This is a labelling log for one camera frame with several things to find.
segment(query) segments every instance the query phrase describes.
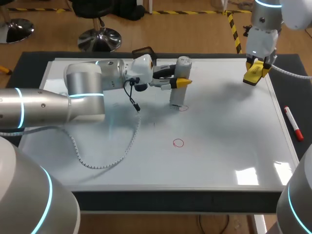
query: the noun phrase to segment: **cable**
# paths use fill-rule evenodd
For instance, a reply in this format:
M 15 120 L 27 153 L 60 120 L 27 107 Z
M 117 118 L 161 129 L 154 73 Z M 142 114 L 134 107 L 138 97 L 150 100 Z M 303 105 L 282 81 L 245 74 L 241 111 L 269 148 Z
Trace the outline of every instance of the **cable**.
M 127 82 L 130 82 L 130 80 L 128 79 L 128 80 L 126 80 L 126 81 L 123 83 L 123 90 L 125 91 L 126 95 L 129 97 L 130 102 L 133 104 L 133 103 L 135 103 L 135 101 L 134 101 L 133 98 L 128 94 L 128 92 L 127 92 L 127 90 L 126 90 L 126 83 L 127 83 Z
M 137 121 L 136 130 L 135 130 L 135 133 L 133 134 L 133 136 L 132 136 L 132 138 L 131 138 L 131 140 L 130 140 L 130 143 L 129 143 L 127 149 L 125 150 L 124 155 L 123 155 L 122 157 L 120 157 L 118 160 L 116 160 L 116 161 L 114 161 L 114 162 L 112 162 L 112 163 L 110 163 L 110 164 L 103 165 L 103 166 L 92 166 L 92 165 L 89 165 L 89 164 L 87 164 L 86 162 L 84 162 L 83 159 L 82 159 L 81 156 L 80 156 L 80 153 L 79 153 L 79 150 L 78 150 L 76 141 L 75 141 L 75 139 L 73 138 L 73 136 L 70 135 L 70 133 L 69 133 L 67 130 L 65 130 L 65 129 L 62 129 L 62 131 L 63 131 L 64 133 L 66 133 L 67 136 L 72 140 L 72 143 L 73 143 L 73 145 L 74 145 L 74 149 L 75 149 L 75 152 L 76 152 L 76 156 L 77 156 L 79 162 L 80 162 L 83 166 L 85 166 L 85 167 L 87 167 L 87 168 L 89 168 L 89 169 L 107 169 L 107 168 L 116 166 L 116 165 L 119 164 L 121 161 L 123 161 L 123 160 L 125 159 L 125 157 L 127 156 L 128 152 L 130 151 L 130 149 L 131 149 L 131 147 L 132 147 L 132 145 L 133 145 L 133 143 L 134 143 L 134 141 L 135 141 L 135 139 L 136 139 L 136 137 L 137 137 L 139 128 L 140 128 L 140 126 L 141 126 L 141 115 L 138 114 L 137 116 L 138 116 L 138 121 Z
M 201 214 L 198 216 L 198 223 L 199 223 L 199 227 L 200 227 L 200 232 L 201 234 L 206 234 L 202 225 L 201 225 Z
M 130 90 L 130 94 L 128 94 L 127 90 L 126 90 L 126 83 L 129 82 L 130 83 L 130 86 L 131 86 L 131 90 Z M 132 103 L 132 105 L 134 106 L 134 108 L 136 109 L 137 112 L 139 112 L 141 110 L 140 106 L 133 100 L 133 98 L 131 97 L 132 96 L 132 88 L 134 86 L 134 84 L 138 84 L 140 82 L 140 78 L 137 77 L 137 78 L 130 78 L 128 80 L 126 80 L 124 83 L 123 83 L 123 90 L 125 91 L 126 95 L 129 97 L 130 99 L 130 102 Z
M 41 128 L 35 128 L 23 132 L 15 132 L 15 133 L 1 133 L 0 132 L 0 137 L 20 137 L 23 135 L 31 134 L 31 133 L 37 133 L 45 130 L 50 130 L 50 129 L 60 129 L 60 127 L 56 126 L 48 126 L 48 127 L 41 127 Z
M 289 76 L 291 76 L 291 77 L 296 77 L 296 78 L 300 78 L 300 79 L 312 79 L 312 77 L 301 76 L 301 75 L 297 75 L 297 74 L 294 74 L 294 73 L 291 73 L 291 72 L 287 72 L 287 71 L 285 71 L 285 70 L 283 70 L 283 69 L 281 69 L 281 68 L 279 68 L 279 67 L 276 67 L 276 66 L 274 66 L 274 65 L 272 65 L 272 68 L 275 69 L 275 70 L 277 70 L 277 71 L 279 71 L 279 72 L 281 72 L 281 73 L 284 73 L 284 74 L 286 74 L 286 75 L 289 75 Z
M 130 143 L 127 147 L 127 149 L 125 150 L 125 153 L 122 157 L 120 157 L 118 160 L 110 163 L 110 164 L 107 164 L 107 165 L 103 165 L 103 166 L 92 166 L 92 165 L 89 165 L 88 163 L 84 162 L 83 159 L 81 158 L 80 156 L 80 153 L 79 153 L 79 150 L 78 150 L 78 147 L 77 147 L 77 144 L 76 144 L 76 141 L 74 139 L 74 137 L 64 128 L 61 128 L 61 127 L 56 127 L 56 126 L 48 126 L 48 127 L 41 127 L 41 128 L 36 128 L 36 129 L 32 129 L 32 130 L 28 130 L 28 131 L 24 131 L 24 132 L 15 132 L 15 133 L 1 133 L 0 132 L 0 137 L 18 137 L 18 136 L 23 136 L 23 135 L 26 135 L 26 134 L 31 134 L 31 133 L 37 133 L 37 132 L 40 132 L 40 131 L 44 131 L 44 130 L 50 130 L 50 129 L 59 129 L 61 130 L 62 132 L 64 132 L 72 141 L 73 143 L 73 146 L 74 146 L 74 149 L 75 149 L 75 152 L 76 152 L 76 156 L 78 158 L 78 161 L 85 167 L 89 168 L 89 169 L 107 169 L 107 168 L 110 168 L 112 166 L 116 166 L 117 164 L 119 164 L 121 161 L 123 161 L 126 157 L 126 155 L 128 154 L 128 152 L 130 151 L 136 137 L 137 137 L 137 134 L 138 134 L 138 131 L 139 131 L 139 128 L 141 126 L 141 115 L 138 114 L 138 122 L 137 122 L 137 126 L 136 126 L 136 130 L 135 130 L 135 133 L 133 134 L 131 140 L 130 140 Z
M 224 228 L 222 229 L 222 231 L 220 232 L 220 234 L 224 234 L 225 230 L 228 228 L 228 225 L 230 223 L 230 216 L 229 215 L 226 215 L 226 223 L 225 223 L 225 226 Z

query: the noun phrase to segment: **black bag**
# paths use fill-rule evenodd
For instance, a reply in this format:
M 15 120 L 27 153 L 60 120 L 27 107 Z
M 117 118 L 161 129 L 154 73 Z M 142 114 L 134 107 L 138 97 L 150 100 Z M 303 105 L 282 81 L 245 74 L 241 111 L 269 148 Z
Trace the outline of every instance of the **black bag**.
M 137 0 L 115 0 L 113 14 L 128 20 L 139 20 L 145 14 L 145 8 L 137 5 Z

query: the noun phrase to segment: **red circle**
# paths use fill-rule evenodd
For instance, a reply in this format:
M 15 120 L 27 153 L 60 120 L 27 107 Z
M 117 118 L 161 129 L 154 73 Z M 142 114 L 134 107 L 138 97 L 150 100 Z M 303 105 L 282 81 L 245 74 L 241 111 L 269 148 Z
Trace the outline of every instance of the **red circle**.
M 175 142 L 176 140 L 182 141 L 182 145 L 181 145 L 181 146 L 176 145 L 176 142 Z M 178 147 L 178 148 L 181 148 L 181 147 L 183 147 L 183 145 L 184 145 L 184 141 L 181 140 L 180 138 L 175 139 L 172 143 L 173 143 L 173 145 L 174 145 L 175 147 Z

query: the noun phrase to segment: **white cable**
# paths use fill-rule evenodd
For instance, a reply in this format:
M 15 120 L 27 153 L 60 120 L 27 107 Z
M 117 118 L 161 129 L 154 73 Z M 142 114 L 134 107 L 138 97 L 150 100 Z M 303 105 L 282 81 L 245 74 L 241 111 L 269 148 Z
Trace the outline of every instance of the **white cable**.
M 272 68 L 275 69 L 275 70 L 277 70 L 277 71 L 279 71 L 279 72 L 281 72 L 281 73 L 284 73 L 284 74 L 286 74 L 286 75 L 289 75 L 289 76 L 291 76 L 291 77 L 296 77 L 296 78 L 300 78 L 300 79 L 312 79 L 312 77 L 301 76 L 301 75 L 297 75 L 297 74 L 294 74 L 294 73 L 291 73 L 291 72 L 287 72 L 287 71 L 285 71 L 285 70 L 283 70 L 283 69 L 281 69 L 281 68 L 279 68 L 279 67 L 276 67 L 276 66 L 274 66 L 274 65 L 272 65 Z
M 123 155 L 122 157 L 120 157 L 118 160 L 116 160 L 116 161 L 114 161 L 114 162 L 112 162 L 112 163 L 110 163 L 110 164 L 104 165 L 104 166 L 92 166 L 92 165 L 89 165 L 89 164 L 87 164 L 86 162 L 84 162 L 83 159 L 82 159 L 81 156 L 80 156 L 80 153 L 79 153 L 79 150 L 78 150 L 76 141 L 75 141 L 75 139 L 73 138 L 73 136 L 70 135 L 70 133 L 69 133 L 67 130 L 65 130 L 65 129 L 62 129 L 62 131 L 65 132 L 65 133 L 67 134 L 67 136 L 69 136 L 69 138 L 72 140 L 72 143 L 73 143 L 73 145 L 74 145 L 74 149 L 75 149 L 77 158 L 78 158 L 79 162 L 80 162 L 83 166 L 85 166 L 85 167 L 87 167 L 87 168 L 89 168 L 89 169 L 107 169 L 107 168 L 110 168 L 110 167 L 112 167 L 112 166 L 115 166 L 115 165 L 119 164 L 121 161 L 123 161 L 124 158 L 126 157 L 126 155 L 128 154 L 128 152 L 130 151 L 130 149 L 131 149 L 131 147 L 132 147 L 132 145 L 133 145 L 133 143 L 134 143 L 134 141 L 135 141 L 135 139 L 136 139 L 136 137 L 137 137 L 137 133 L 138 133 L 138 131 L 139 131 L 139 128 L 140 128 L 140 126 L 141 126 L 141 115 L 138 114 L 137 116 L 138 116 L 138 121 L 137 121 L 136 130 L 135 130 L 135 133 L 133 134 L 133 136 L 132 136 L 132 138 L 131 138 L 131 140 L 130 140 L 130 143 L 129 143 L 127 149 L 125 150 L 124 155 Z
M 24 132 L 15 132 L 15 133 L 1 133 L 0 132 L 0 137 L 20 137 L 26 134 L 37 133 L 37 132 L 41 132 L 41 131 L 45 131 L 49 129 L 60 129 L 60 127 L 48 126 L 48 127 L 35 128 L 35 129 L 27 130 Z
M 79 150 L 78 150 L 78 147 L 77 147 L 77 144 L 76 144 L 76 141 L 74 139 L 74 137 L 64 128 L 61 128 L 61 127 L 55 127 L 55 126 L 49 126 L 49 127 L 42 127 L 42 128 L 36 128 L 36 129 L 32 129 L 32 130 L 28 130 L 28 131 L 24 131 L 24 132 L 16 132 L 16 133 L 1 133 L 0 132 L 0 137 L 19 137 L 19 136 L 23 136 L 23 135 L 26 135 L 26 134 L 31 134 L 31 133 L 37 133 L 37 132 L 40 132 L 40 131 L 44 131 L 44 130 L 49 130 L 49 129 L 59 129 L 61 130 L 62 132 L 64 132 L 72 141 L 73 143 L 73 146 L 74 146 L 74 149 L 75 149 L 75 152 L 76 152 L 76 156 L 78 158 L 78 161 L 85 167 L 89 168 L 89 169 L 107 169 L 107 168 L 110 168 L 112 166 L 115 166 L 117 164 L 119 164 L 121 161 L 124 160 L 124 158 L 126 157 L 126 155 L 128 154 L 128 152 L 130 151 L 136 137 L 137 137 L 137 134 L 138 134 L 138 131 L 140 129 L 140 126 L 141 126 L 141 115 L 138 114 L 137 115 L 138 117 L 138 121 L 137 121 L 137 126 L 136 126 L 136 130 L 135 130 L 135 133 L 133 134 L 131 140 L 130 140 L 130 143 L 127 147 L 127 149 L 125 150 L 125 153 L 122 157 L 120 157 L 118 160 L 110 163 L 110 164 L 106 164 L 104 166 L 92 166 L 92 165 L 89 165 L 87 164 L 86 162 L 83 161 L 83 159 L 81 158 L 80 156 L 80 153 L 79 153 Z

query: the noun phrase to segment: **black cable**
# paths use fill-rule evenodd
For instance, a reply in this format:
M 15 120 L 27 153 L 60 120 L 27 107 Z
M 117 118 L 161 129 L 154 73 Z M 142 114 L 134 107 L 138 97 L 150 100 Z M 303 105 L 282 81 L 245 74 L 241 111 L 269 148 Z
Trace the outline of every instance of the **black cable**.
M 128 79 L 128 80 L 126 80 L 126 81 L 123 83 L 123 90 L 125 91 L 126 95 L 129 97 L 130 102 L 133 104 L 133 103 L 135 103 L 135 101 L 134 101 L 133 98 L 128 94 L 128 92 L 127 92 L 127 90 L 126 90 L 126 83 L 127 83 L 127 82 L 130 82 L 130 80 Z
M 310 38 L 312 38 L 311 34 L 306 29 L 304 31 L 309 35 Z
M 226 218 L 227 218 L 226 224 L 225 224 L 224 228 L 222 229 L 222 231 L 220 232 L 220 234 L 224 234 L 225 230 L 228 228 L 228 225 L 230 223 L 230 216 L 226 215 Z
M 129 100 L 131 102 L 131 104 L 134 106 L 134 108 L 136 109 L 137 112 L 139 112 L 141 110 L 140 106 L 133 100 L 132 96 L 132 87 L 134 86 L 135 83 L 139 83 L 140 78 L 131 78 L 126 80 L 123 83 L 123 90 L 125 91 L 126 95 L 129 97 Z M 130 90 L 130 94 L 128 94 L 127 90 L 126 90 L 126 83 L 129 82 L 130 86 L 131 86 L 131 90 Z
M 201 214 L 198 216 L 198 223 L 199 223 L 201 234 L 206 234 L 202 225 L 201 225 Z

